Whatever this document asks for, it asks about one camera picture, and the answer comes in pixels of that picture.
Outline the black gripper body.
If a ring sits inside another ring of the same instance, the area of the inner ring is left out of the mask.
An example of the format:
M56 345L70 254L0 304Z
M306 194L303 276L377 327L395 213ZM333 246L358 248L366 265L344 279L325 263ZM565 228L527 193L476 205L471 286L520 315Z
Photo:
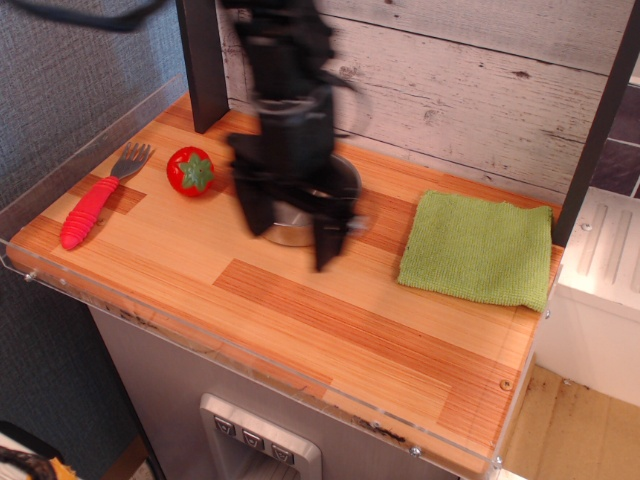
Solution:
M234 133L228 137L235 172L259 176L275 200L283 200L312 215L349 216L355 206L347 190L337 188L335 196L319 198L310 190L320 189L321 172L335 154L334 101L331 94L312 94L287 100L258 99L260 132Z

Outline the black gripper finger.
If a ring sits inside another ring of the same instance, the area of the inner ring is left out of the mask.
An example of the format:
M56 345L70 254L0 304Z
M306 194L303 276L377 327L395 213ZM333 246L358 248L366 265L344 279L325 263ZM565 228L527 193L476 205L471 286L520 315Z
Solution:
M249 230L254 236L264 234L275 222L274 197L266 187L266 180L235 172L234 183Z
M345 215L332 216L322 213L313 215L315 268L318 272L341 254L348 234L349 219L350 217Z

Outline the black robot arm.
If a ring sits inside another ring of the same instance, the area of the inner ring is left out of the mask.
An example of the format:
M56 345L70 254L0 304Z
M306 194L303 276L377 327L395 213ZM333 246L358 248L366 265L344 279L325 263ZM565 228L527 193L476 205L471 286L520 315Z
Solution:
M245 10L234 24L253 75L260 131L231 134L236 194L249 230L261 236L287 204L311 218L315 268L342 253L362 192L356 168L338 155L334 90L349 82L325 70L332 29L312 1L225 1Z

